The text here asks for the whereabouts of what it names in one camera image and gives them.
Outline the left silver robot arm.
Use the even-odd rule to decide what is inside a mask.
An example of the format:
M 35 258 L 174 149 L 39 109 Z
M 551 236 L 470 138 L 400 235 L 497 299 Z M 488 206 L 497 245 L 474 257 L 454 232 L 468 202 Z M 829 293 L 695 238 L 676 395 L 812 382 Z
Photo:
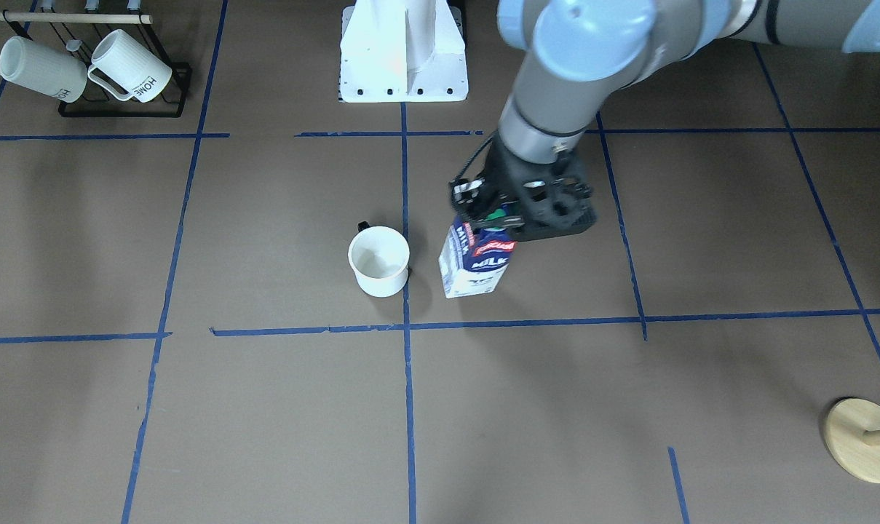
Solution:
M 527 242 L 579 234 L 596 215 L 577 143 L 606 99 L 716 39 L 880 52 L 880 1 L 501 1 L 524 56 L 482 172 L 450 183 L 456 217 Z

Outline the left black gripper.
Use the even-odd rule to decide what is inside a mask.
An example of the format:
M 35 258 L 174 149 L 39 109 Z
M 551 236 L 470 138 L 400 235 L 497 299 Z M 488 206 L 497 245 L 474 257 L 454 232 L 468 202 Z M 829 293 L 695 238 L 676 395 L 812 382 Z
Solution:
M 513 188 L 518 160 L 500 145 L 499 137 L 490 135 L 450 182 L 454 212 L 473 233 L 480 228 L 501 228 L 523 234 L 527 223 L 519 215 Z

